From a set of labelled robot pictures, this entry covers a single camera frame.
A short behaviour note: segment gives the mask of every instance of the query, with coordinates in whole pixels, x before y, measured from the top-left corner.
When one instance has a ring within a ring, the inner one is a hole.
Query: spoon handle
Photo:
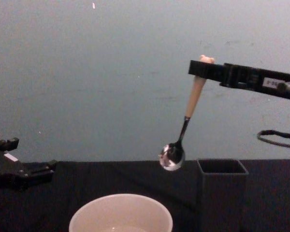
[[[193,86],[190,93],[190,97],[188,100],[185,116],[186,117],[192,117],[192,114],[194,112],[195,106],[199,100],[202,88],[206,82],[205,78],[195,76],[193,80]]]
[[[190,121],[190,117],[186,117],[185,116],[185,121],[184,121],[184,124],[183,124],[183,127],[182,127],[182,130],[180,132],[180,135],[179,135],[179,138],[178,138],[178,141],[181,142],[184,138],[184,135],[185,135],[185,131],[187,129],[187,126],[188,126],[188,123]]]

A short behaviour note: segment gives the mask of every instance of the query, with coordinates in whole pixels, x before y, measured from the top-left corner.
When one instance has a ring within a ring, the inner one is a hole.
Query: label
[[[279,83],[285,82],[283,80],[273,79],[269,77],[265,77],[263,80],[263,87],[274,88],[277,89]]]
[[[14,156],[12,156],[10,153],[6,153],[6,154],[4,154],[4,156],[9,158],[10,160],[12,160],[14,162],[18,161],[18,159],[15,158]]]

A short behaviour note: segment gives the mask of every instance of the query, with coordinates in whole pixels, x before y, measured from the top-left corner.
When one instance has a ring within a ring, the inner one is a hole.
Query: black tablecloth
[[[243,231],[290,232],[290,160],[242,163],[249,171]],[[175,172],[163,170],[157,161],[59,162],[50,183],[24,192],[0,189],[0,232],[67,232],[81,206],[116,193],[158,200],[169,209],[174,232],[192,232],[196,175],[195,161]]]

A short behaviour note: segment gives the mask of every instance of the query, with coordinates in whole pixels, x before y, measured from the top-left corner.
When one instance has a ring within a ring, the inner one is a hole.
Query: black cable
[[[274,145],[277,145],[277,146],[283,146],[283,147],[289,147],[290,148],[290,144],[279,143],[279,142],[275,142],[275,141],[272,141],[272,140],[269,140],[269,139],[261,138],[262,135],[278,135],[280,137],[290,139],[290,133],[283,133],[283,132],[279,132],[279,131],[275,131],[275,130],[267,130],[267,131],[263,130],[263,131],[260,131],[257,134],[257,138],[259,140],[263,141],[263,142],[266,142],[266,143],[269,143],[269,144],[274,144]]]

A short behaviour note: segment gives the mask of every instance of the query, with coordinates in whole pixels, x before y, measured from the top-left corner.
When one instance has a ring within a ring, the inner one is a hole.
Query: spoon
[[[213,58],[206,57],[205,55],[200,56],[200,61],[205,63],[214,63]],[[185,135],[188,123],[192,117],[195,106],[199,100],[202,88],[206,82],[205,78],[195,76],[193,81],[193,87],[188,100],[185,119],[182,130],[180,132],[177,142],[167,144],[162,148],[161,153],[158,155],[160,165],[168,171],[175,171],[179,169],[185,161],[185,152],[182,146],[182,140]]]

